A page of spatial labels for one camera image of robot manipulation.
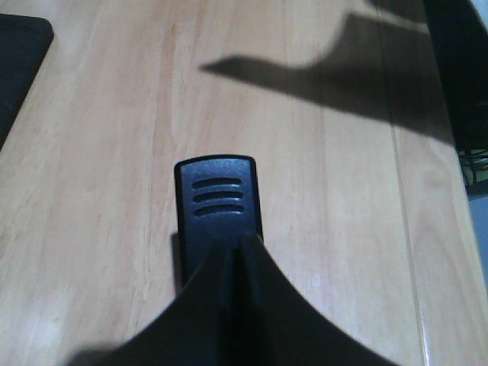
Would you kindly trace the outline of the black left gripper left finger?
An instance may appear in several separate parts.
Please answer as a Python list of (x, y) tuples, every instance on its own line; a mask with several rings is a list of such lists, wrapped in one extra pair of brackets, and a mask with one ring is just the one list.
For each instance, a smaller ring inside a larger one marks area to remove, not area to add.
[(242, 365), (242, 285), (236, 250), (243, 230), (215, 236), (181, 293), (120, 345), (88, 348), (67, 365)]

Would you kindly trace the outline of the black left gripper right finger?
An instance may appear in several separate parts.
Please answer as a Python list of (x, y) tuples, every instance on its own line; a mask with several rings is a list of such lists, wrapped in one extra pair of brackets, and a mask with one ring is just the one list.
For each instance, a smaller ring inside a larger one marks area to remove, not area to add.
[(281, 272), (258, 235), (234, 252), (235, 365), (391, 365), (319, 313)]

